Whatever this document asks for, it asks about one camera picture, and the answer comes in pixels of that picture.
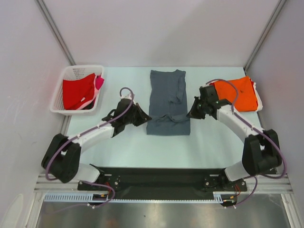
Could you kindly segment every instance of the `plastic basket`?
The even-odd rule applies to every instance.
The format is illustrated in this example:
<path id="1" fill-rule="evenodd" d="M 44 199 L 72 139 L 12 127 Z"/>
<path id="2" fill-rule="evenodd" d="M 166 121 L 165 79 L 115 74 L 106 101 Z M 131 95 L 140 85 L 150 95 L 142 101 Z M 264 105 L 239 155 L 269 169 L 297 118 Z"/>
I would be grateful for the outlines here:
<path id="1" fill-rule="evenodd" d="M 63 106 L 63 91 L 62 91 L 62 84 L 63 84 L 63 79 L 65 80 L 78 80 L 82 79 L 92 73 L 95 73 L 97 75 L 101 74 L 102 78 L 105 78 L 104 74 L 104 67 L 100 65 L 77 65 L 77 66 L 68 66 L 65 68 L 58 80 L 58 83 L 56 85 L 51 105 L 50 105 L 50 111 L 54 113 L 61 113 L 63 115 L 85 115 L 85 114 L 93 114 L 95 113 L 95 109 L 98 104 L 99 100 L 99 94 L 96 97 L 95 103 L 93 108 L 88 109 L 88 110 L 66 110 Z"/>

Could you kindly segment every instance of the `orange shirt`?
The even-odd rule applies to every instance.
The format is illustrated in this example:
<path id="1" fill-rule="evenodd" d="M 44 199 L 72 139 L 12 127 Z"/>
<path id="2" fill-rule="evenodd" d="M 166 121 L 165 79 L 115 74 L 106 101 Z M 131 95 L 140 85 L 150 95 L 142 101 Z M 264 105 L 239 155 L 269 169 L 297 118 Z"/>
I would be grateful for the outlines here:
<path id="1" fill-rule="evenodd" d="M 238 90 L 238 99 L 235 103 L 235 108 L 239 112 L 249 112 L 257 110 L 257 96 L 253 88 L 253 81 L 246 76 L 240 79 L 229 80 Z M 217 81 L 211 83 L 214 85 L 218 98 L 227 99 L 230 102 L 236 98 L 235 89 L 226 82 Z"/>

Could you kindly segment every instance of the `metal frame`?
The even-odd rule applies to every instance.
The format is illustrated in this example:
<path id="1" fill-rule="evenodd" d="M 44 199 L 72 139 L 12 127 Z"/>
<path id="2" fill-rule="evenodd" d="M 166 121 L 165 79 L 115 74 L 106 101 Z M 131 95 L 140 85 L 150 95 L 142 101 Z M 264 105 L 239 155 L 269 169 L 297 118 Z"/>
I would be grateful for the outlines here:
<path id="1" fill-rule="evenodd" d="M 245 74 L 247 74 L 247 71 L 250 67 L 250 65 L 252 64 L 253 60 L 255 59 L 255 57 L 257 56 L 260 48 L 262 47 L 265 39 L 267 38 L 268 34 L 270 33 L 271 28 L 273 27 L 273 25 L 275 24 L 278 16 L 280 15 L 284 5 L 286 4 L 288 0 L 280 0 L 278 2 L 278 4 L 275 7 L 275 10 L 273 11 L 269 21 L 266 24 L 266 27 L 264 28 L 255 48 L 253 49 L 252 53 L 249 56 L 249 59 L 247 60 L 245 66 L 244 66 L 244 71 Z"/>
<path id="2" fill-rule="evenodd" d="M 60 45 L 60 47 L 62 48 L 66 58 L 68 59 L 70 65 L 76 65 L 72 54 L 70 53 L 61 33 L 59 32 L 59 29 L 57 27 L 57 25 L 55 24 L 55 21 L 53 20 L 44 0 L 35 0 L 35 2 L 37 3 L 38 7 L 41 10 L 41 13 L 43 14 L 47 24 L 49 25 L 52 33 L 54 34 L 55 38 L 58 41 L 58 44 Z M 283 6 L 286 4 L 287 0 L 280 0 L 279 3 L 277 4 L 273 14 L 271 15 L 271 18 L 269 19 L 261 37 L 259 38 L 259 41 L 257 43 L 257 45 L 255 46 L 253 52 L 251 53 L 245 67 L 244 67 L 244 71 L 247 72 L 248 68 L 250 67 L 251 63 L 253 62 L 255 56 L 257 55 L 257 53 L 259 52 L 262 44 L 264 43 L 267 35 L 269 34 L 272 26 L 274 25 L 276 19 L 278 18 L 280 12 L 283 9 Z M 62 127 L 60 132 L 62 134 L 66 134 L 67 130 L 68 130 L 68 126 L 70 123 L 70 116 L 66 116 L 63 120 L 62 123 Z M 289 179 L 287 176 L 285 176 L 282 179 L 268 179 L 262 176 L 258 177 L 258 186 L 257 186 L 257 190 L 255 192 L 255 194 L 281 194 L 282 195 L 282 199 L 285 205 L 285 210 L 287 212 L 288 215 L 288 219 L 289 222 L 291 224 L 292 228 L 299 228 L 302 227 L 303 225 L 303 220 L 300 216 L 300 214 L 298 213 L 298 207 L 296 205 L 296 200 L 295 200 L 295 196 L 293 194 Z M 255 184 L 255 180 L 254 179 L 247 179 L 246 180 L 247 183 L 247 188 L 248 188 L 248 192 L 250 192 Z M 27 228 L 34 228 L 37 224 L 38 221 L 38 217 L 39 217 L 39 212 L 42 206 L 42 202 L 44 199 L 44 196 L 48 193 L 68 193 L 71 192 L 74 195 L 76 194 L 84 194 L 86 193 L 85 191 L 78 191 L 77 190 L 77 186 L 78 186 L 78 181 L 76 180 L 72 180 L 69 183 L 63 184 L 60 181 L 56 180 L 53 182 L 49 182 L 45 179 L 44 174 L 42 173 L 41 175 L 39 175 L 38 177 L 38 181 L 36 183 L 35 186 L 35 190 L 34 190 L 34 199 L 33 199 L 33 206 L 31 209 L 31 212 L 29 214 L 28 220 L 26 222 L 25 227 Z M 106 191 L 96 191 L 96 193 L 106 193 Z M 234 194 L 234 192 L 214 192 L 214 194 L 217 196 L 219 194 Z M 114 202 L 155 202 L 155 200 L 114 200 Z M 192 200 L 184 200 L 182 201 L 184 203 L 188 203 L 188 202 L 193 202 Z M 203 200 L 198 200 L 195 201 L 197 203 L 203 203 Z"/>
<path id="3" fill-rule="evenodd" d="M 143 169 L 143 168 L 102 168 L 105 172 L 105 179 L 116 192 L 115 200 L 118 201 L 195 201 L 210 202 L 216 199 L 214 188 L 204 190 L 198 194 L 198 190 L 204 188 L 203 181 L 210 181 L 218 177 L 214 173 L 218 173 L 221 169 Z M 238 181 L 241 191 L 246 192 L 247 186 L 244 181 Z M 215 189 L 222 190 L 221 187 L 215 186 Z M 235 194 L 233 187 L 228 187 L 231 194 Z M 68 183 L 61 183 L 59 180 L 49 182 L 45 174 L 41 174 L 36 183 L 35 192 L 59 193 L 61 196 L 66 194 L 88 195 L 92 193 L 107 194 L 107 190 L 103 188 L 92 189 L 90 185 L 82 184 L 78 180 L 72 180 Z"/>

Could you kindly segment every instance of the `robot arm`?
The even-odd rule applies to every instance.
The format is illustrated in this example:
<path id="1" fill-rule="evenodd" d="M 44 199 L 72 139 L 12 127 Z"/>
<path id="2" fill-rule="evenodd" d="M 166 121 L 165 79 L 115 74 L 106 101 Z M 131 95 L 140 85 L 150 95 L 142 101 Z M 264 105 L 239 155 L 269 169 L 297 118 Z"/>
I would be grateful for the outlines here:
<path id="1" fill-rule="evenodd" d="M 60 149 L 60 147 L 68 140 L 72 140 L 67 146 L 63 148 L 49 168 L 49 172 L 63 183 L 67 183 L 72 179 L 95 182 L 100 171 L 93 165 L 87 165 L 79 163 L 80 155 L 90 147 L 99 143 L 102 140 L 115 137 L 122 132 L 126 125 L 133 124 L 134 126 L 140 126 L 141 124 L 151 120 L 138 105 L 132 100 L 131 94 L 122 97 L 117 105 L 116 109 L 113 109 L 105 118 L 102 119 L 95 128 L 88 129 L 81 134 L 73 136 L 64 136 L 57 134 L 54 136 L 43 160 L 42 167 L 47 169 L 47 166 L 54 156 L 54 154 Z"/>
<path id="2" fill-rule="evenodd" d="M 214 119 L 229 127 L 244 143 L 242 160 L 225 168 L 220 174 L 223 184 L 248 176 L 255 176 L 281 165 L 282 159 L 277 150 L 259 133 L 254 131 L 251 124 L 246 124 L 249 121 L 242 117 L 237 110 L 232 111 L 231 103 L 228 100 L 218 99 L 214 86 L 201 87 L 199 91 L 200 97 L 195 97 L 188 117 L 205 119 L 205 115 L 211 115 Z M 278 137 L 274 130 L 265 131 L 262 128 L 255 128 L 279 146 Z"/>

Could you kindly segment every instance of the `white table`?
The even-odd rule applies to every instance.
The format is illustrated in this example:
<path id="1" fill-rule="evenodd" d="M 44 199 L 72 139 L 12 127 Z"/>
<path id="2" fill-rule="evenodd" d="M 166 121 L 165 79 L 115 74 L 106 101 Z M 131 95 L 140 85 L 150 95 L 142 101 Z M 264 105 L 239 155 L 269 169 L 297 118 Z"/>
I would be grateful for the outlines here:
<path id="1" fill-rule="evenodd" d="M 93 127 L 119 102 L 119 90 L 129 87 L 135 100 L 149 113 L 151 94 L 150 71 L 186 71 L 188 110 L 199 96 L 199 87 L 214 78 L 244 77 L 241 67 L 109 67 L 100 94 L 100 105 L 93 116 L 73 116 L 68 135 Z M 255 112 L 243 113 L 255 126 L 260 126 Z M 81 162 L 104 167 L 149 168 L 225 168 L 242 158 L 243 143 L 225 125 L 206 116 L 191 119 L 190 136 L 154 136 L 146 134 L 146 123 L 125 130 L 110 140 L 101 141 L 81 155 Z"/>

